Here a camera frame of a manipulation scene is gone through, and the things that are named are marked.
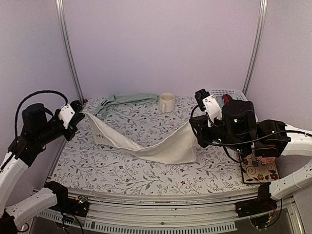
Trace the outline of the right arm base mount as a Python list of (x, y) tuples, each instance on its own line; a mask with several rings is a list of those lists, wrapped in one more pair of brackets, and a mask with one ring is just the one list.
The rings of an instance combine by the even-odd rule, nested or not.
[(246, 217), (264, 212), (274, 211), (277, 208), (277, 201), (270, 196), (258, 196), (254, 199), (244, 200), (235, 203), (235, 212), (238, 217)]

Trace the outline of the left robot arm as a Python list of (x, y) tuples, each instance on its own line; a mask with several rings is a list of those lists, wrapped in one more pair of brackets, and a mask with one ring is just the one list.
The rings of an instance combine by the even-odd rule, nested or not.
[(15, 121), (17, 124), (21, 106), (31, 97), (39, 94), (56, 94), (65, 104), (52, 113), (42, 103), (35, 103), (22, 111), (23, 127), (20, 134), (8, 147), (0, 165), (0, 232), (2, 234), (23, 233), (22, 227), (42, 211), (53, 208), (59, 211), (62, 221), (85, 217), (89, 208), (87, 197), (79, 195), (69, 198), (68, 189), (63, 185), (49, 181), (38, 192), (23, 201), (7, 206), (8, 198), (21, 176), (31, 167), (37, 156), (45, 151), (50, 142), (64, 137), (70, 141), (77, 132), (77, 124), (84, 119), (82, 103), (79, 100), (68, 102), (67, 97), (58, 91), (41, 90), (31, 93), (18, 105)]

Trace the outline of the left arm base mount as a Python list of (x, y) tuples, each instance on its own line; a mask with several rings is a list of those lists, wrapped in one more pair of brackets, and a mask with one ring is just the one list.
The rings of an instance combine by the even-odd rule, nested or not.
[(64, 205), (55, 205), (50, 207), (50, 209), (79, 217), (86, 217), (89, 207), (89, 197), (79, 195), (75, 198), (68, 198)]

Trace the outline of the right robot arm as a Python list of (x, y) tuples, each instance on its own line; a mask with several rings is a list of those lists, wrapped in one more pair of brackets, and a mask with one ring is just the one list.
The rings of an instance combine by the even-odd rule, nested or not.
[[(256, 122), (254, 106), (250, 101), (228, 100), (223, 107), (210, 104), (205, 98), (197, 105), (204, 115), (190, 118), (198, 144), (237, 151), (241, 158), (312, 155), (312, 133), (278, 120)], [(292, 174), (261, 184), (257, 197), (237, 202), (239, 216), (266, 212), (277, 208), (277, 201), (288, 194), (305, 188), (312, 182), (312, 163), (308, 162)]]

